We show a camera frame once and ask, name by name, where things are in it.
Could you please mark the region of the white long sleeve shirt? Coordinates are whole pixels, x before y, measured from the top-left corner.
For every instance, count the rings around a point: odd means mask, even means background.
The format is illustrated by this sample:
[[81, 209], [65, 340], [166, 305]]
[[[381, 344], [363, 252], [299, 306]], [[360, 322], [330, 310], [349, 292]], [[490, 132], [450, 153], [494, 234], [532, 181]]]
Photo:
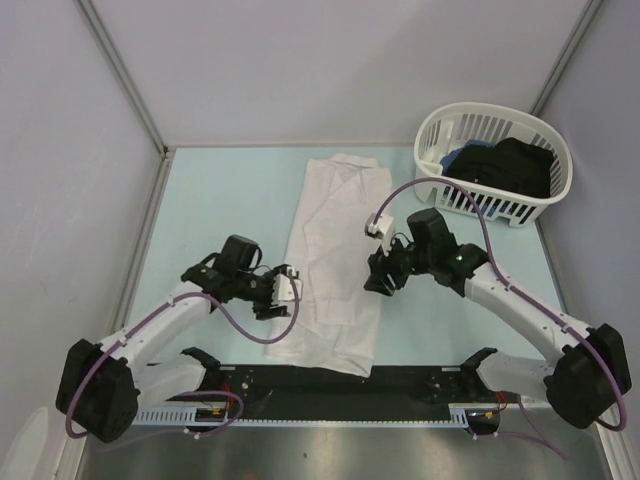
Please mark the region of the white long sleeve shirt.
[[364, 226], [391, 186], [389, 170], [374, 158], [338, 153], [308, 161], [285, 254], [302, 281], [299, 314], [293, 326], [273, 322], [277, 341], [267, 358], [370, 375], [382, 298], [364, 288], [377, 248]]

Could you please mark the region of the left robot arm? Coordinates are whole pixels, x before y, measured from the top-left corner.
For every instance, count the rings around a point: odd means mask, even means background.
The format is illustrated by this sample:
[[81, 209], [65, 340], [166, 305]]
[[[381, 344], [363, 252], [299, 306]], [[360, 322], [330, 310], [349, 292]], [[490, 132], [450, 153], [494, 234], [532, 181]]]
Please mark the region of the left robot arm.
[[221, 251], [189, 267], [167, 299], [143, 319], [96, 343], [86, 339], [74, 343], [55, 400], [56, 409], [65, 416], [67, 436], [114, 442], [140, 411], [174, 398], [221, 398], [228, 422], [236, 421], [244, 402], [224, 388], [215, 357], [189, 347], [171, 361], [152, 360], [183, 331], [214, 312], [245, 338], [266, 344], [266, 339], [249, 333], [232, 317], [225, 307], [232, 300], [250, 303], [258, 320], [288, 319], [285, 329], [270, 341], [283, 340], [300, 313], [303, 283], [290, 264], [260, 273], [261, 259], [256, 242], [232, 235]]

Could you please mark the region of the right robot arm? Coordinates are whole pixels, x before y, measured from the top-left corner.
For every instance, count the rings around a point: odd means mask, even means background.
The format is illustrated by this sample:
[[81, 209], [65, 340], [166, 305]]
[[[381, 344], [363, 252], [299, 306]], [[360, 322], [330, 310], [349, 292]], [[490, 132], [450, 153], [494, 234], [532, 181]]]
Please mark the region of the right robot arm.
[[486, 347], [461, 366], [463, 393], [484, 401], [498, 391], [547, 402], [568, 424], [584, 429], [616, 406], [626, 412], [632, 387], [624, 342], [608, 324], [591, 327], [555, 311], [511, 281], [488, 251], [460, 244], [434, 208], [410, 215], [408, 242], [397, 239], [394, 220], [373, 213], [364, 227], [378, 241], [367, 260], [364, 288], [391, 297], [412, 276], [430, 275], [441, 286], [492, 312], [524, 337], [541, 359], [508, 355]]

